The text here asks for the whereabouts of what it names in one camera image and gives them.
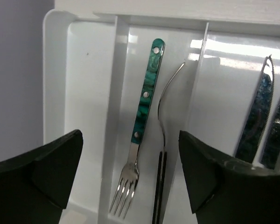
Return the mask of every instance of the fork tines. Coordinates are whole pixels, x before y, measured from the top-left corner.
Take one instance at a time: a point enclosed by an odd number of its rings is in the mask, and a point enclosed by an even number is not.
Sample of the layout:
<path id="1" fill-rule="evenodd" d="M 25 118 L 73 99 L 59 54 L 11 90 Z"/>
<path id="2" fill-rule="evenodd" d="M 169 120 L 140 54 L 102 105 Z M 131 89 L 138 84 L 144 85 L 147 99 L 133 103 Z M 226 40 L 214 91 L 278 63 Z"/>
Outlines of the fork tines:
<path id="1" fill-rule="evenodd" d="M 134 180 L 130 181 L 128 179 L 124 179 L 124 178 L 120 177 L 115 195 L 113 197 L 113 200 L 112 200 L 112 203 L 111 203 L 111 206 L 109 209 L 109 213 L 111 213 L 113 205 L 117 201 L 113 214 L 116 215 L 117 209 L 118 209 L 119 205 L 121 205 L 119 212 L 118 212 L 118 217 L 120 217 L 121 212 L 124 207 L 126 207 L 126 210 L 124 212 L 123 219 L 126 217 L 126 213 L 129 209 L 132 199 L 134 197 L 136 184 L 137 183 Z"/>

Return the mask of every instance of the marbled knife handle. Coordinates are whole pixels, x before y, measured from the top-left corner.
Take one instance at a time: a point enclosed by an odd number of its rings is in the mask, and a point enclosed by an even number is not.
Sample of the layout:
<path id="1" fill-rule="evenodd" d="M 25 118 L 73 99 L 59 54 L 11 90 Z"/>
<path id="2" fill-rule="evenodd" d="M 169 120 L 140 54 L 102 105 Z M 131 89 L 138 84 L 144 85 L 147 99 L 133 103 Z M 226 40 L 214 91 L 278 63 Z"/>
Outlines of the marbled knife handle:
<path id="1" fill-rule="evenodd" d="M 148 65 L 142 86 L 140 102 L 138 105 L 137 116 L 134 124 L 132 143 L 140 145 L 142 142 L 149 108 L 154 95 L 154 88 L 161 66 L 161 60 L 165 49 L 165 42 L 155 39 L 151 46 Z"/>

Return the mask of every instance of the cutlery tray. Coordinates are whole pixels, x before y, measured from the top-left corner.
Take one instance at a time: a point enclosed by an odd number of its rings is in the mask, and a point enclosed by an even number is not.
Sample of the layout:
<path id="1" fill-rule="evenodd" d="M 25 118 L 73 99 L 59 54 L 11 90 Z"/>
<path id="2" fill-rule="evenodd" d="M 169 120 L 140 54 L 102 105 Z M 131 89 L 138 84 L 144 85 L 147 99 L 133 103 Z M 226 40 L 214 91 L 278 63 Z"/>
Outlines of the cutlery tray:
<path id="1" fill-rule="evenodd" d="M 163 223 L 193 223 L 178 154 L 179 130 L 234 154 L 263 60 L 272 54 L 280 97 L 280 25 L 96 14 L 88 20 L 51 10 L 43 23 L 44 143 L 80 129 L 84 148 L 60 223 L 151 223 L 162 133 L 168 160 Z M 139 151 L 140 179 L 125 220 L 108 214 L 127 160 L 151 43 L 165 51 Z"/>

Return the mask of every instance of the fork handle rivet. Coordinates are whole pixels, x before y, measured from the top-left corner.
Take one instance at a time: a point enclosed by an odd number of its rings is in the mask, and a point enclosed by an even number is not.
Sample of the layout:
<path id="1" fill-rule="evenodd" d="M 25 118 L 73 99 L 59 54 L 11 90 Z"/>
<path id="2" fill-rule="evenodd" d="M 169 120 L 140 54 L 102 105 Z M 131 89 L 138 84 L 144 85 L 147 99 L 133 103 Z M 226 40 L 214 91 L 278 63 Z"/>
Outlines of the fork handle rivet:
<path id="1" fill-rule="evenodd" d="M 143 97 L 144 97 L 144 98 L 149 97 L 149 92 L 144 92 L 144 93 L 143 93 Z"/>
<path id="2" fill-rule="evenodd" d="M 135 132 L 135 133 L 134 133 L 134 137 L 135 137 L 135 138 L 139 138 L 139 133 L 138 133 L 138 132 Z"/>

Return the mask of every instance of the gray wall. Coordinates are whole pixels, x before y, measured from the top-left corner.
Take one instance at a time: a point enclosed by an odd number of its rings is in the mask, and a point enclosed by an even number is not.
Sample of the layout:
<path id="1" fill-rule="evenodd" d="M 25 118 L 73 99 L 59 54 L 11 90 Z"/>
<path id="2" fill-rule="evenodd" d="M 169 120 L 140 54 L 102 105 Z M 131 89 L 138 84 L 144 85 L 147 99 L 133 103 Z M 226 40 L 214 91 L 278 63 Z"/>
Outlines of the gray wall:
<path id="1" fill-rule="evenodd" d="M 42 20 L 54 0 L 0 0 L 0 161 L 42 144 Z"/>

